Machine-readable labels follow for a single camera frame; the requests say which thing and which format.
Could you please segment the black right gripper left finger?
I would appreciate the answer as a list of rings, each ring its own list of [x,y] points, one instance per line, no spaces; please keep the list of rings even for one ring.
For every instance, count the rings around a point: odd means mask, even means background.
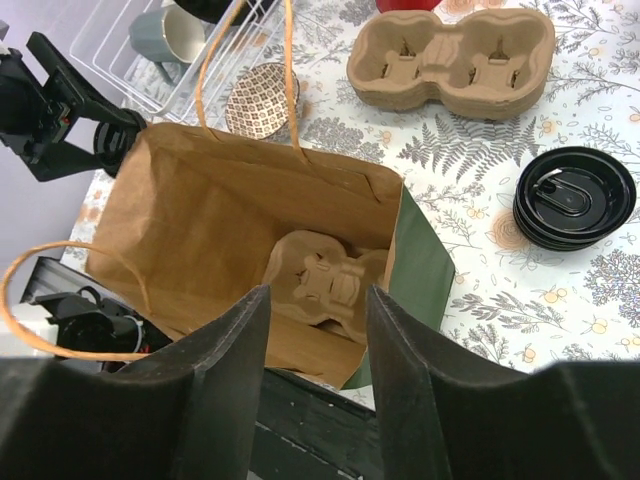
[[[270,290],[115,373],[1,363],[5,479],[243,479],[265,364]]]

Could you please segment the black plastic cup lid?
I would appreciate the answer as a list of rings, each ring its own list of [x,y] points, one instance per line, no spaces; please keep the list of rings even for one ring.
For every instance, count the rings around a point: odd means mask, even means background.
[[[94,156],[99,166],[115,178],[121,164],[136,141],[140,129],[137,126],[121,126],[100,122],[94,133]]]

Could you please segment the single brown pulp cup carrier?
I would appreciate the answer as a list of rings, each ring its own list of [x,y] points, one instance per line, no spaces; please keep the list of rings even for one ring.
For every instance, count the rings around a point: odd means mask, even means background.
[[[296,230],[275,243],[263,282],[276,313],[309,326],[332,320],[364,345],[366,290],[382,283],[387,257],[385,249],[350,257],[337,239]]]

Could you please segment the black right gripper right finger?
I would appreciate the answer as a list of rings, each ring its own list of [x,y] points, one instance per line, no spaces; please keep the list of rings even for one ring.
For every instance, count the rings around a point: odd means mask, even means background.
[[[368,353],[388,479],[635,479],[639,365],[557,362],[525,374],[367,293]]]

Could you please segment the green paper bag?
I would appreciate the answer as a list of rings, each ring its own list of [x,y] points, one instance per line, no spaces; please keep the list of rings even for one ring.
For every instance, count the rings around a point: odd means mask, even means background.
[[[86,268],[180,339],[266,284],[275,243],[296,230],[329,235],[350,257],[387,250],[381,287],[439,329],[454,264],[398,173],[297,140],[269,143],[205,124],[142,131],[116,177]],[[276,313],[271,298],[267,367],[359,388],[371,381],[367,348],[367,334],[361,345],[332,320],[299,323]]]

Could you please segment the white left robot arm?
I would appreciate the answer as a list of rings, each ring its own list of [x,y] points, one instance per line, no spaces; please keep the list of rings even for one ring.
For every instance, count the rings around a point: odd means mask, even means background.
[[[118,173],[146,122],[107,100],[42,33],[28,50],[48,75],[40,83],[17,49],[1,49],[1,142],[40,182],[101,170]],[[22,304],[25,327],[53,344],[59,359],[77,350],[84,360],[126,362],[168,344],[166,335],[92,286]]]

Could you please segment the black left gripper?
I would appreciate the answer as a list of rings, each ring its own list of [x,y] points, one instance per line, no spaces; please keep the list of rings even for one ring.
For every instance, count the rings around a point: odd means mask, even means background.
[[[68,143],[70,108],[77,117],[143,130],[146,121],[104,97],[40,32],[26,44],[48,79],[41,85],[12,48],[1,53],[1,142],[39,182],[103,168],[97,155]]]

